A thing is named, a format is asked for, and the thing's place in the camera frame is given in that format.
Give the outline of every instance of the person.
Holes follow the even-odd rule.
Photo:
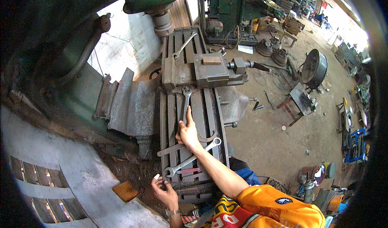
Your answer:
[[[324,14],[319,14],[317,16],[317,20],[319,21],[319,27],[322,25],[323,18],[325,17]]]
[[[325,218],[317,206],[305,204],[270,185],[250,186],[236,172],[206,152],[198,141],[195,122],[187,108],[187,125],[179,121],[176,134],[178,143],[185,144],[196,157],[224,195],[201,227],[299,227],[323,228]],[[168,208],[170,227],[182,227],[178,196],[162,177],[151,181],[155,196]]]

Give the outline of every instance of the blue tool rack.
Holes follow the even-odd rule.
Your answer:
[[[362,129],[358,129],[355,132],[353,132],[352,134],[350,134],[351,147],[346,152],[345,163],[351,163],[354,161],[365,159],[365,142],[363,139],[362,139],[362,147],[361,147],[360,154],[358,154],[356,157],[354,157],[354,155],[352,155],[352,157],[351,157],[351,153],[358,149],[357,148],[358,147],[358,139],[360,136],[363,136],[363,137],[366,136],[366,132],[367,131],[365,130],[365,128],[362,128]]]

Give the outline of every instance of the hand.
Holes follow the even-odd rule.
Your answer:
[[[198,141],[197,129],[191,116],[191,106],[187,108],[187,125],[182,120],[179,121],[179,130],[175,138],[179,144],[185,144],[191,152],[199,148],[203,149]]]
[[[175,192],[168,181],[165,181],[164,184],[167,187],[167,191],[162,190],[163,177],[159,177],[158,180],[155,178],[152,179],[151,187],[154,190],[154,195],[162,201],[169,210],[177,211],[179,209],[177,192]]]

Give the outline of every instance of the orange jersey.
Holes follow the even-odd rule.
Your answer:
[[[243,190],[237,202],[223,195],[212,221],[202,227],[323,228],[325,217],[317,206],[305,204],[270,185]]]

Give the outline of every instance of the shoe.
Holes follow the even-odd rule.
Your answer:
[[[234,155],[234,149],[233,149],[233,146],[231,144],[227,144],[227,147],[228,147],[228,154],[229,156],[233,156]]]

